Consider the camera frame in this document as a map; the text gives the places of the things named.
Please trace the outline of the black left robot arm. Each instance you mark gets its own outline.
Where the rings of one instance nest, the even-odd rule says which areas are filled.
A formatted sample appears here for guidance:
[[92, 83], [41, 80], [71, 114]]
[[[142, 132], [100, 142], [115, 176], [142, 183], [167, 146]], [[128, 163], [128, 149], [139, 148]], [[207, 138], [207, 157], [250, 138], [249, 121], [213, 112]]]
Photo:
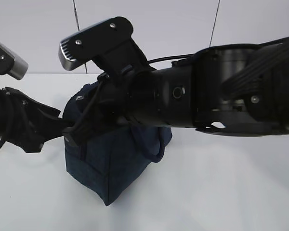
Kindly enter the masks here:
[[61, 137], [65, 128], [74, 125], [59, 115], [60, 110], [19, 90], [0, 90], [0, 149], [9, 142], [26, 153], [39, 153], [45, 142]]

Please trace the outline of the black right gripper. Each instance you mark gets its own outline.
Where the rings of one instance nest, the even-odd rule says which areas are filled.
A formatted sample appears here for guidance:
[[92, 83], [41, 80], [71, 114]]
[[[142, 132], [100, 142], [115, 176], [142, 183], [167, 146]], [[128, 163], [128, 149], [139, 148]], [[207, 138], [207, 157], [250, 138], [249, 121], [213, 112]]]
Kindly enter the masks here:
[[85, 94], [83, 113], [63, 113], [68, 122], [63, 129], [65, 147], [80, 147], [96, 135], [103, 135], [121, 127], [144, 126], [137, 118], [136, 110], [141, 108], [140, 97], [144, 89], [145, 74], [128, 74], [120, 84], [114, 82], [108, 73], [97, 78], [97, 86]]

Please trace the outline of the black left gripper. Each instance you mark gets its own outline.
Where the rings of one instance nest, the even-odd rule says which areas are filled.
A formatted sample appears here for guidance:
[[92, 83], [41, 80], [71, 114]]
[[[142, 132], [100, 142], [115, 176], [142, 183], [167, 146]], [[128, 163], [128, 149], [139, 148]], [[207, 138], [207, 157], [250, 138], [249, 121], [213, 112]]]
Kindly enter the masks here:
[[74, 122], [60, 118], [60, 110], [42, 104], [23, 92], [5, 87], [0, 90], [7, 122], [0, 139], [0, 148], [6, 142], [20, 147], [25, 153], [41, 152], [44, 143], [63, 135], [63, 130]]

